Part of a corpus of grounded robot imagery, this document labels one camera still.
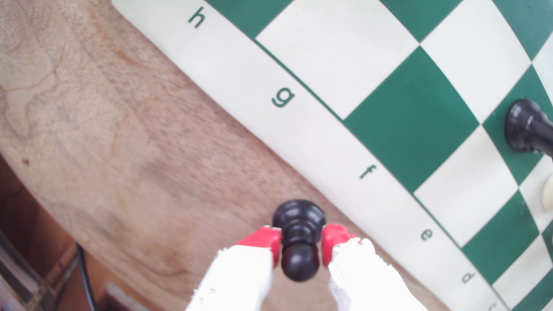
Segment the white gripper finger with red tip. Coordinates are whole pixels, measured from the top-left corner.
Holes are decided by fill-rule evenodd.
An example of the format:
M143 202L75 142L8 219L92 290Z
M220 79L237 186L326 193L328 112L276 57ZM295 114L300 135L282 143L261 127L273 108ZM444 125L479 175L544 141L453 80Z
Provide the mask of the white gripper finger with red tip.
M322 263L338 310L426 310L368 238L329 223L321 231Z
M260 310L279 262L281 229L263 226L218 251L186 310Z

